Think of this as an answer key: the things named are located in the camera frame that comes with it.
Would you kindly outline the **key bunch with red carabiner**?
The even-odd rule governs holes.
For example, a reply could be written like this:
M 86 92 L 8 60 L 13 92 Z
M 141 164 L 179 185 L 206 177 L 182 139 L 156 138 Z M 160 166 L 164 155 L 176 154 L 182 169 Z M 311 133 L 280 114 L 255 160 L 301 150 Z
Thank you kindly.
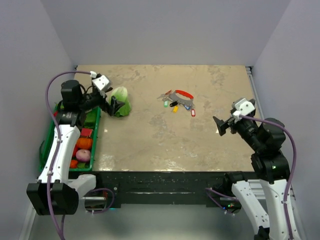
M 179 89 L 169 90 L 166 93 L 161 94 L 157 100 L 163 101 L 165 108 L 168 106 L 173 108 L 173 113 L 178 111 L 179 106 L 183 106 L 188 112 L 190 112 L 193 118 L 196 116 L 194 96 L 189 92 Z

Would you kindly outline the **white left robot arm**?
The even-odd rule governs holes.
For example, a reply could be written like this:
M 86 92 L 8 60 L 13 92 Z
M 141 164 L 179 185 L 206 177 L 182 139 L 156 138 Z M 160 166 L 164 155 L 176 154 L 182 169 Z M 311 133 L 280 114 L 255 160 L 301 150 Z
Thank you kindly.
M 110 80 L 101 75 L 91 81 L 91 93 L 82 92 L 82 85 L 77 80 L 67 80 L 61 85 L 62 109 L 54 121 L 53 142 L 45 167 L 36 183 L 27 186 L 29 197 L 35 211 L 40 216 L 73 215 L 78 208 L 80 198 L 87 193 L 99 196 L 104 184 L 93 174 L 83 174 L 69 182 L 70 163 L 74 148 L 84 127 L 86 114 L 100 107 L 113 116 L 124 103 L 115 97 L 107 102 L 106 93 L 112 90 Z

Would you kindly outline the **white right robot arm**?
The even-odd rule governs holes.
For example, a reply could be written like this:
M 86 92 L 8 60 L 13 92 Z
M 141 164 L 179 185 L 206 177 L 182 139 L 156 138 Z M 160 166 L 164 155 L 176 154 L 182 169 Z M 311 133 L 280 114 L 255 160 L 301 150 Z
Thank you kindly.
M 267 208 L 262 207 L 242 172 L 225 174 L 222 196 L 240 203 L 251 222 L 255 240 L 300 240 L 290 197 L 294 166 L 289 165 L 281 152 L 286 138 L 292 138 L 284 124 L 275 118 L 259 120 L 253 114 L 240 121 L 233 117 L 227 121 L 213 119 L 220 136 L 230 129 L 253 149 L 251 165 L 262 187 Z

